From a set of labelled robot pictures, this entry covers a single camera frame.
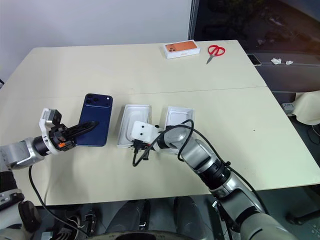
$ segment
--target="tissue paper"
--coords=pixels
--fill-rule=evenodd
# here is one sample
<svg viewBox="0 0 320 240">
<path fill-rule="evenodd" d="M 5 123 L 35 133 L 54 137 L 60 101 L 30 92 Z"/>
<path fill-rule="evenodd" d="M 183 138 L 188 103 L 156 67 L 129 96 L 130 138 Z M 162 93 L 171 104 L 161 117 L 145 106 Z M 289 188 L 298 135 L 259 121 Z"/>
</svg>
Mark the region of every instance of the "tissue paper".
<svg viewBox="0 0 320 240">
<path fill-rule="evenodd" d="M 281 64 L 281 58 L 279 58 L 279 59 L 272 58 L 272 59 L 271 59 L 271 62 L 272 62 L 274 65 Z"/>
</svg>

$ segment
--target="white box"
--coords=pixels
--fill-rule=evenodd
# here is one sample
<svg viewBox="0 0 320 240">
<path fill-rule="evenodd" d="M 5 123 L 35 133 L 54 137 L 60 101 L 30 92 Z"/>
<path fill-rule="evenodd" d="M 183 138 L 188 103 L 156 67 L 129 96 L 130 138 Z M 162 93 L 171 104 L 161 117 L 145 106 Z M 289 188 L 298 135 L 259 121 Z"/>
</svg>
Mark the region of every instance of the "white box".
<svg viewBox="0 0 320 240">
<path fill-rule="evenodd" d="M 194 42 L 194 44 L 196 45 L 196 48 L 183 50 L 183 51 L 168 51 L 166 48 L 166 45 L 169 45 L 169 44 L 178 44 L 178 43 L 183 43 L 183 42 L 188 42 L 188 41 Z M 199 54 L 200 47 L 196 44 L 196 42 L 194 40 L 188 40 L 188 41 L 178 41 L 178 42 L 174 42 L 174 43 L 164 44 L 163 50 L 164 50 L 165 57 L 167 59 L 173 59 L 173 58 L 179 58 L 179 57 L 185 57 L 185 56 L 189 56 L 189 55 Z"/>
<path fill-rule="evenodd" d="M 191 119 L 195 121 L 195 111 L 192 108 L 168 106 L 168 111 L 165 117 L 165 127 L 181 124 L 185 120 Z M 178 154 L 178 149 L 166 148 L 162 149 L 162 152 L 170 154 Z"/>
<path fill-rule="evenodd" d="M 149 123 L 150 106 L 145 104 L 126 104 L 118 135 L 118 148 L 130 148 L 133 144 L 131 132 L 135 121 Z"/>
</svg>

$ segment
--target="robotic arm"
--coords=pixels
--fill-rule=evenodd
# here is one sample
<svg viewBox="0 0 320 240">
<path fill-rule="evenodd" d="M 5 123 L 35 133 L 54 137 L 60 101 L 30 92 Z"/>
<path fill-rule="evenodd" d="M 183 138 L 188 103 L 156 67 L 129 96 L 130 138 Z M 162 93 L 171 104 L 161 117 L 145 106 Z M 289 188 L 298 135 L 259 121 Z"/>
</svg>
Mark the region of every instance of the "robotic arm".
<svg viewBox="0 0 320 240">
<path fill-rule="evenodd" d="M 151 144 L 163 129 L 151 124 L 136 121 L 131 136 L 133 139 Z M 161 152 L 164 149 L 181 149 L 187 141 L 190 129 L 176 127 L 162 134 L 153 145 Z M 181 151 L 181 156 L 188 166 L 208 186 L 218 200 L 223 211 L 233 222 L 242 240 L 297 240 L 273 217 L 265 214 L 257 197 L 228 169 L 204 142 L 191 138 Z"/>
<path fill-rule="evenodd" d="M 56 109 L 45 108 L 39 126 L 41 136 L 0 146 L 0 240 L 23 240 L 31 237 L 41 224 L 40 216 L 31 201 L 17 187 L 12 169 L 29 167 L 76 146 L 75 137 L 91 131 L 98 122 L 88 121 L 67 128 L 60 123 L 62 115 Z M 7 228 L 22 224 L 21 229 Z"/>
<path fill-rule="evenodd" d="M 67 128 L 60 121 L 61 114 L 57 110 L 45 108 L 39 122 L 41 136 L 0 146 L 0 240 L 29 239 L 41 223 L 32 202 L 23 201 L 24 195 L 17 187 L 12 169 L 26 168 L 48 154 L 74 148 L 75 137 L 91 131 L 98 124 L 93 121 Z M 219 211 L 229 218 L 234 229 L 240 232 L 241 239 L 297 240 L 265 214 L 256 196 L 207 144 L 192 136 L 189 138 L 190 127 L 176 127 L 165 134 L 161 131 L 163 129 L 136 121 L 131 135 L 133 139 L 147 144 L 157 139 L 153 148 L 158 152 L 182 149 L 183 160 L 208 186 L 218 201 Z M 22 224 L 22 228 L 8 228 L 14 224 Z"/>
</svg>

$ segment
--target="white wall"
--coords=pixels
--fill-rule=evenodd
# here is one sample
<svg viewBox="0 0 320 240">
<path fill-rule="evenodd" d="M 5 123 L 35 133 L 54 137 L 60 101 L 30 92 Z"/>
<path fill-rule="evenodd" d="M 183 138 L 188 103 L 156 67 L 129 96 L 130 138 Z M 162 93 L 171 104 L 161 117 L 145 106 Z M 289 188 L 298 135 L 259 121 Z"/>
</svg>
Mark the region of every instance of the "white wall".
<svg viewBox="0 0 320 240">
<path fill-rule="evenodd" d="M 36 47 L 188 39 L 191 0 L 0 0 L 0 79 Z"/>
</svg>

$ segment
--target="smartphone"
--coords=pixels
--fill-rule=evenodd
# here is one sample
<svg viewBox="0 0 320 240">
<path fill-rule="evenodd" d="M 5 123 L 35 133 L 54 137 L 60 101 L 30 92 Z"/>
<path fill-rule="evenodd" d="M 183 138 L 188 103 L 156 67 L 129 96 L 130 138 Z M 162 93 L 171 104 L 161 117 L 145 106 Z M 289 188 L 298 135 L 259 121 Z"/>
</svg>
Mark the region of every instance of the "smartphone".
<svg viewBox="0 0 320 240">
<path fill-rule="evenodd" d="M 255 66 L 261 66 L 261 62 L 258 60 L 256 55 L 254 54 L 247 54 L 248 58 L 251 60 L 252 64 Z"/>
<path fill-rule="evenodd" d="M 196 49 L 197 45 L 195 45 L 193 41 L 183 41 L 183 42 L 167 44 L 165 45 L 165 48 L 169 52 L 178 52 L 183 50 Z"/>
<path fill-rule="evenodd" d="M 102 147 L 107 143 L 113 98 L 108 95 L 88 93 L 85 95 L 79 124 L 87 121 L 99 122 L 98 125 L 83 135 L 75 138 L 78 146 Z"/>
</svg>

